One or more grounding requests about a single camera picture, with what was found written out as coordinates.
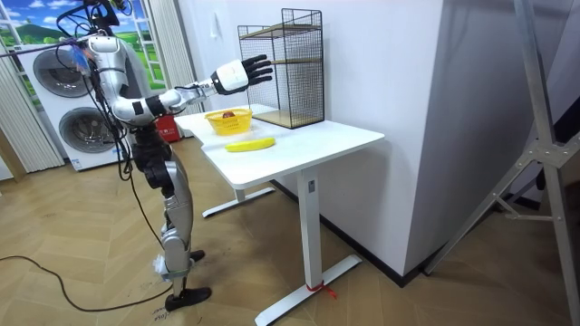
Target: baseboard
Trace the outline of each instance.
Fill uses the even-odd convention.
[[[290,199],[294,200],[298,203],[298,196],[295,195],[292,191],[288,190],[288,188],[282,186],[276,180],[270,181],[275,187],[280,189],[284,194],[286,194]],[[388,264],[385,264],[379,257],[371,253],[368,249],[363,247],[362,244],[359,244],[356,240],[352,239],[348,234],[346,234],[343,230],[341,230],[338,226],[333,224],[329,221],[326,217],[320,215],[320,223],[326,226],[331,232],[333,232],[336,236],[341,238],[341,240],[345,241],[350,247],[354,249],[359,255],[364,257],[364,259],[368,260],[371,264],[373,264],[376,268],[378,268],[382,273],[384,273],[388,278],[390,278],[393,282],[399,285],[401,288],[407,285],[410,281],[412,281],[417,275],[419,275],[420,270],[419,266],[413,268],[410,272],[406,273],[403,276],[400,276],[397,272],[395,272]]]
[[[512,196],[514,196],[514,194],[508,193],[507,195],[504,196],[504,200],[508,200]],[[533,209],[533,210],[539,210],[540,206],[542,205],[540,202],[533,200],[533,199],[530,199],[530,198],[526,198],[526,197],[520,197],[520,198],[516,199],[516,201],[514,203],[516,203],[520,206],[523,206],[525,208]]]

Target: wire rack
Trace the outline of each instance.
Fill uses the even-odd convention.
[[[247,90],[253,117],[295,129],[324,120],[322,13],[282,9],[282,23],[237,28],[242,58],[265,54],[273,80]]]

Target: white table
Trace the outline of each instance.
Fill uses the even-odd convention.
[[[256,317],[256,325],[266,326],[282,317],[315,293],[309,288],[313,289],[323,281],[324,284],[332,282],[361,261],[358,256],[351,254],[327,271],[322,271],[316,166],[369,147],[382,140],[384,135],[331,121],[299,129],[286,129],[252,119],[250,131],[233,136],[218,136],[205,120],[205,113],[177,117],[175,121],[181,128],[193,132],[203,143],[201,150],[236,192],[236,200],[209,209],[203,213],[204,217],[274,191],[270,187],[246,196],[244,189],[248,187],[294,172],[297,175],[306,284],[260,312]],[[273,147],[238,153],[228,152],[224,148],[231,142],[266,137],[275,138]]]

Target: yellow banana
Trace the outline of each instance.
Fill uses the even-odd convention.
[[[227,151],[238,152],[238,151],[248,151],[248,150],[258,150],[266,149],[274,145],[276,140],[273,138],[266,139],[254,139],[248,141],[239,141],[226,145]]]

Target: stacked washer and dryer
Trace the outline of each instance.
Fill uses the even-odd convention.
[[[38,47],[41,46],[23,45],[21,50]],[[69,50],[70,46],[59,48],[58,59],[67,67],[74,67]],[[76,170],[116,162],[118,156],[113,136],[87,91],[86,85],[91,87],[91,83],[80,72],[63,67],[57,60],[56,51],[49,49],[18,56],[58,137],[54,141],[63,145]]]

